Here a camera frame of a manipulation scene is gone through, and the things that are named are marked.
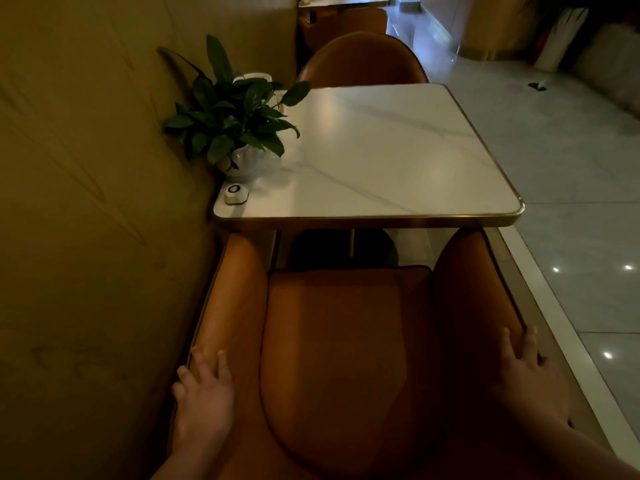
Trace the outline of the person's right hand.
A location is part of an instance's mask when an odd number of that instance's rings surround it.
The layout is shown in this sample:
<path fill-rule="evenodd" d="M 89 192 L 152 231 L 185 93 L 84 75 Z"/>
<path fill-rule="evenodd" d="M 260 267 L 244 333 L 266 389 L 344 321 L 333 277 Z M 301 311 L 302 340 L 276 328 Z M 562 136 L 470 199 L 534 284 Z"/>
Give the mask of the person's right hand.
<path fill-rule="evenodd" d="M 551 362 L 540 359 L 535 328 L 525 331 L 521 354 L 517 358 L 519 364 L 515 367 L 500 366 L 499 381 L 495 386 L 498 400 L 511 414 L 513 410 L 539 408 L 568 420 L 570 426 L 566 381 Z"/>

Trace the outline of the person's left hand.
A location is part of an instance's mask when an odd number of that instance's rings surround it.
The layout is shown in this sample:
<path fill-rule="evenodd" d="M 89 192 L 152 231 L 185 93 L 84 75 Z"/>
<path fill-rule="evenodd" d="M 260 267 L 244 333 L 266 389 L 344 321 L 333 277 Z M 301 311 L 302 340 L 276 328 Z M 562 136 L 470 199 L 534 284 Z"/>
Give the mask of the person's left hand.
<path fill-rule="evenodd" d="M 189 370 L 196 378 L 196 392 L 177 396 L 177 383 L 172 386 L 177 402 L 173 452 L 194 438 L 220 441 L 223 446 L 233 425 L 234 392 L 217 386 L 218 354 L 212 367 L 201 348 L 192 347 L 190 352 L 195 369 Z"/>

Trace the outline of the orange leather armchair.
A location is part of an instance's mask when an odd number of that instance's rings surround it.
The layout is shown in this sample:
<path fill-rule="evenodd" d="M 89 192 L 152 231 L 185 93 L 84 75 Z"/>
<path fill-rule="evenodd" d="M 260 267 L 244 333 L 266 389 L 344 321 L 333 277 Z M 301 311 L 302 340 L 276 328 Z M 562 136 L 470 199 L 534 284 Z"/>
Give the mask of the orange leather armchair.
<path fill-rule="evenodd" d="M 268 272 L 229 233 L 191 346 L 234 384 L 206 480 L 572 480 L 497 398 L 505 327 L 519 356 L 535 327 L 484 228 L 434 269 Z"/>

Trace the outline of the person's left forearm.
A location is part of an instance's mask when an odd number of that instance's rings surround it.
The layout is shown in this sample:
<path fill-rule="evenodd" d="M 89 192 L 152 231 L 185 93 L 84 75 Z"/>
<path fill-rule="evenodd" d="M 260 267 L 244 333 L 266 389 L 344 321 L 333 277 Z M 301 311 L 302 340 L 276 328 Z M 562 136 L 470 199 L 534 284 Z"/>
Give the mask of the person's left forearm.
<path fill-rule="evenodd" d="M 149 480 L 206 480 L 221 447 L 220 441 L 191 439 L 173 452 Z"/>

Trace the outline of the person's right forearm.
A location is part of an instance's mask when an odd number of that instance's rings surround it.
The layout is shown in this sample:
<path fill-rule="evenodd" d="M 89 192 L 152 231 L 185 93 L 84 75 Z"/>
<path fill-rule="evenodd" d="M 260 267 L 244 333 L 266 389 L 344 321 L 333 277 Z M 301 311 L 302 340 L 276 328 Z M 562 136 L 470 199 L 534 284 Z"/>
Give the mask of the person's right forearm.
<path fill-rule="evenodd" d="M 640 480 L 640 470 L 572 429 L 568 420 L 539 408 L 512 414 L 532 443 L 572 480 Z"/>

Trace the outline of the white ribbed plant pot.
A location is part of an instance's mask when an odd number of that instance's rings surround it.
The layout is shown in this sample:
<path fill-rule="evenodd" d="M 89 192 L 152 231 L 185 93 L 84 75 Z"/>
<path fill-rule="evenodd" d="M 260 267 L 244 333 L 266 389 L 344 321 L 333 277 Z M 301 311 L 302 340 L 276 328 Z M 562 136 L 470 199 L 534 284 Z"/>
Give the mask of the white ribbed plant pot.
<path fill-rule="evenodd" d="M 216 163 L 216 167 L 225 176 L 225 180 L 232 183 L 246 183 L 260 172 L 266 151 L 249 144 L 235 150 L 231 157 Z"/>

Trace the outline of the green leafy plant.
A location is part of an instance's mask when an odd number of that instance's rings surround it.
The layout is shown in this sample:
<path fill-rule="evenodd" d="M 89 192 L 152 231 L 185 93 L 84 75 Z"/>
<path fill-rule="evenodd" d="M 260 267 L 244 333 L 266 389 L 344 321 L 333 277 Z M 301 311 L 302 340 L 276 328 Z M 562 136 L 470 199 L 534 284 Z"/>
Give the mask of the green leafy plant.
<path fill-rule="evenodd" d="M 282 85 L 260 77 L 240 79 L 217 37 L 206 36 L 214 80 L 175 51 L 162 46 L 158 49 L 163 55 L 178 57 L 196 72 L 191 85 L 195 106 L 176 103 L 175 115 L 163 121 L 163 130 L 180 138 L 188 159 L 205 156 L 211 165 L 225 162 L 230 169 L 239 169 L 236 151 L 247 147 L 281 157 L 285 148 L 278 133 L 292 129 L 300 137 L 297 126 L 278 107 L 302 102 L 312 89 L 311 82 L 294 83 L 272 104 Z"/>

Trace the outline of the grey sofa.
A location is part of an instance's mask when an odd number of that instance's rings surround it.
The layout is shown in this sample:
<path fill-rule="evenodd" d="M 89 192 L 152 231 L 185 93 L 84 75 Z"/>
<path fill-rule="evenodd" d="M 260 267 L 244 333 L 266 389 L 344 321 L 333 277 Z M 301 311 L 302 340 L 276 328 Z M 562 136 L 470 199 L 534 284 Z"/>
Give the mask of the grey sofa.
<path fill-rule="evenodd" d="M 640 32 L 622 23 L 603 25 L 580 53 L 573 72 L 640 119 Z"/>

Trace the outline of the gold curved counter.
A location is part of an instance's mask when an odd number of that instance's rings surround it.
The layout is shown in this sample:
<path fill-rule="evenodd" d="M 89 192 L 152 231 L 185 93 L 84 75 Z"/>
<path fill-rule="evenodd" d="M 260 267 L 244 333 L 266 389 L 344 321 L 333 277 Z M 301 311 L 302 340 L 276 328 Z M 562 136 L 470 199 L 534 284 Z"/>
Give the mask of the gold curved counter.
<path fill-rule="evenodd" d="M 461 0 L 457 55 L 473 61 L 518 58 L 531 45 L 539 18 L 532 0 Z"/>

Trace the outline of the orange round-back chair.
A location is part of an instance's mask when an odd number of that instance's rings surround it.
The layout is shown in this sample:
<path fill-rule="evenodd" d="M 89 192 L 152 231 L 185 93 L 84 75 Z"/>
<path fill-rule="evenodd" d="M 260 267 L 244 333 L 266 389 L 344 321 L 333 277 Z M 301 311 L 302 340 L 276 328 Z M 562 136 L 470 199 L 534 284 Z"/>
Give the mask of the orange round-back chair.
<path fill-rule="evenodd" d="M 298 76 L 315 89 L 429 83 L 411 48 L 386 34 L 353 32 L 311 56 Z"/>

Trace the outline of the gold-edged background table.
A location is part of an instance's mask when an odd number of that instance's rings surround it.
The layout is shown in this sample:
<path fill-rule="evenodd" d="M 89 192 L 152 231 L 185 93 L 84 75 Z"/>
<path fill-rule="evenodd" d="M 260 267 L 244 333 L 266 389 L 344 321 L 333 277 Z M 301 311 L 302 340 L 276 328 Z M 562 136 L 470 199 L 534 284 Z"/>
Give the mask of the gold-edged background table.
<path fill-rule="evenodd" d="M 386 7 L 390 0 L 300 0 L 300 11 L 320 11 L 325 9 L 348 9 L 354 7 Z"/>

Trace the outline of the dark table pedestal base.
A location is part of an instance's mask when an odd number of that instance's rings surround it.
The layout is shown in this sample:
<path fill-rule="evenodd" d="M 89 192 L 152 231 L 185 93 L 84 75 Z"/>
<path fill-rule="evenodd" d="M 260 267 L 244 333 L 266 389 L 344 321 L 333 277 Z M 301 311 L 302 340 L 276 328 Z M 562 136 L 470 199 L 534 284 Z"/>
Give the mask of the dark table pedestal base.
<path fill-rule="evenodd" d="M 396 267 L 399 256 L 391 236 L 380 228 L 306 230 L 294 238 L 287 269 L 378 269 Z"/>

